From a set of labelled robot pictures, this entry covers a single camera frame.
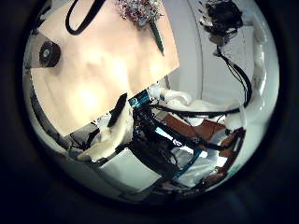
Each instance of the black cable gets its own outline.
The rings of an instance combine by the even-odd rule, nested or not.
[[[243,104],[243,106],[247,107],[249,105],[249,102],[250,102],[251,96],[252,96],[252,87],[251,87],[251,82],[250,82],[248,76],[238,65],[236,65],[235,63],[232,63],[228,58],[226,58],[222,54],[220,47],[217,47],[217,50],[219,53],[219,57],[221,57],[226,63],[230,64],[232,66],[232,68],[244,79],[245,84],[247,86],[247,99],[246,99],[245,103]],[[240,112],[239,108],[235,108],[235,109],[231,109],[231,110],[227,110],[227,111],[192,112],[192,111],[174,110],[174,109],[170,109],[163,105],[150,105],[149,107],[160,109],[165,112],[170,112],[170,113],[174,113],[177,115],[181,115],[183,117],[190,117],[190,118],[198,118],[199,116],[208,116],[210,119],[213,119],[213,118],[216,118],[221,115],[227,116],[229,114],[235,114],[235,113]]]
[[[105,0],[94,0],[93,5],[91,9],[89,10],[87,16],[83,20],[82,24],[78,27],[77,30],[73,30],[70,26],[70,17],[74,10],[74,7],[76,6],[78,0],[75,0],[72,4],[71,8],[69,8],[66,18],[65,18],[65,28],[71,35],[80,35],[93,21],[94,17],[97,15],[97,13],[100,11],[102,5],[104,4]]]
[[[241,76],[239,74],[235,74],[234,71],[231,68],[231,65],[227,63],[227,67],[230,70],[231,74],[235,77],[235,79],[238,80],[239,83],[241,83],[242,87],[243,87],[243,91],[244,91],[244,100],[246,101],[247,99],[247,88],[241,78]]]

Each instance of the electronic components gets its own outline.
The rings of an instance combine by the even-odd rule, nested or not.
[[[243,26],[242,12],[232,0],[199,2],[205,10],[200,20],[201,25],[210,33],[210,41],[224,46]]]

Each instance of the wooden board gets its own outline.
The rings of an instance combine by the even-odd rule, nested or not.
[[[53,12],[39,32],[57,43],[62,57],[54,68],[32,68],[38,102],[55,129],[66,136],[113,109],[120,95],[132,97],[179,67],[177,48],[164,6],[157,27],[159,51],[150,26],[137,30],[106,0],[81,35],[64,26],[73,1]],[[76,29],[93,0],[79,1],[71,16]]]

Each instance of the white tube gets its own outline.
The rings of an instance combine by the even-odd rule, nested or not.
[[[252,123],[263,112],[264,99],[258,91],[253,91],[252,99],[247,108],[245,108],[246,123]],[[225,126],[229,130],[236,130],[244,127],[244,118],[241,113],[228,115],[224,121]]]

